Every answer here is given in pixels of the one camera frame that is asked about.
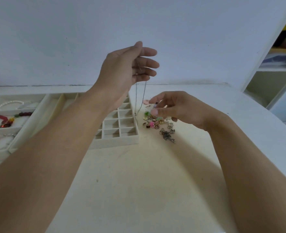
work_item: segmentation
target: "table surface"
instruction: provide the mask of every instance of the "table surface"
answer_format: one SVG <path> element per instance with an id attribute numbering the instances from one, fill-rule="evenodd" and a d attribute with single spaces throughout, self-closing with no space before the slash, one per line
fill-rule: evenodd
<path id="1" fill-rule="evenodd" d="M 90 86 L 0 87 L 2 94 L 83 92 Z M 137 107 L 143 98 L 138 85 Z M 286 175 L 286 126 L 226 85 L 147 85 L 145 99 L 183 90 L 227 113 Z M 135 87 L 130 91 L 135 104 Z M 178 121 L 176 144 L 141 126 L 140 143 L 87 152 L 47 232 L 237 232 L 207 132 Z"/>

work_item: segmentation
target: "hand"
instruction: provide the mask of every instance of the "hand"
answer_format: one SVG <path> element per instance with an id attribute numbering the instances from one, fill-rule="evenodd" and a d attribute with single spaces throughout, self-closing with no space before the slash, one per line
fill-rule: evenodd
<path id="1" fill-rule="evenodd" d="M 183 91 L 162 92 L 149 100 L 151 104 L 156 102 L 159 103 L 151 110 L 152 115 L 163 118 L 172 117 L 175 122 L 179 119 L 205 131 L 216 117 L 223 114 Z"/>
<path id="2" fill-rule="evenodd" d="M 133 84 L 156 76 L 156 71 L 150 68 L 158 68 L 159 63 L 141 57 L 156 54 L 155 49 L 143 47 L 142 42 L 137 42 L 134 46 L 113 51 L 106 56 L 94 86 L 105 91 L 107 101 L 112 103 L 111 111 L 121 106 Z"/>

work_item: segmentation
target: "jewelry organizer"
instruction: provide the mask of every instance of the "jewelry organizer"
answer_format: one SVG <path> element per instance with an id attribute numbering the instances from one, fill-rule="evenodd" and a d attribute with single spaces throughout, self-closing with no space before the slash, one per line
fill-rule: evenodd
<path id="1" fill-rule="evenodd" d="M 0 161 L 15 152 L 82 95 L 83 93 L 0 96 L 1 116 L 12 118 L 19 113 L 32 112 L 31 116 L 15 118 L 11 127 L 0 128 L 0 137 L 6 135 L 0 139 Z M 127 96 L 124 103 L 104 119 L 89 149 L 138 143 L 137 123 Z"/>

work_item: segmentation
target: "fingernail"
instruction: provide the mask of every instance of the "fingernail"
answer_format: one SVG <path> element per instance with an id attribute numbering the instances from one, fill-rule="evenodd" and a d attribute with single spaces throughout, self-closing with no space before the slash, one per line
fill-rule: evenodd
<path id="1" fill-rule="evenodd" d="M 136 44 L 134 44 L 134 47 L 139 47 L 140 46 L 140 41 L 136 42 Z"/>
<path id="2" fill-rule="evenodd" d="M 158 110 L 157 110 L 157 109 L 152 109 L 152 110 L 150 111 L 150 113 L 151 113 L 152 115 L 154 115 L 154 116 L 157 116 Z"/>

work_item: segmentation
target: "forearm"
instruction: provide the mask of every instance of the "forearm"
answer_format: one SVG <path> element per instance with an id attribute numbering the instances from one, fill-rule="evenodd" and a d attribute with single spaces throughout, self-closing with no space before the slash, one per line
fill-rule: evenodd
<path id="1" fill-rule="evenodd" d="M 286 177 L 226 115 L 208 132 L 240 232 L 286 232 Z"/>
<path id="2" fill-rule="evenodd" d="M 99 98 L 88 91 L 0 165 L 0 232 L 46 230 L 106 116 Z"/>

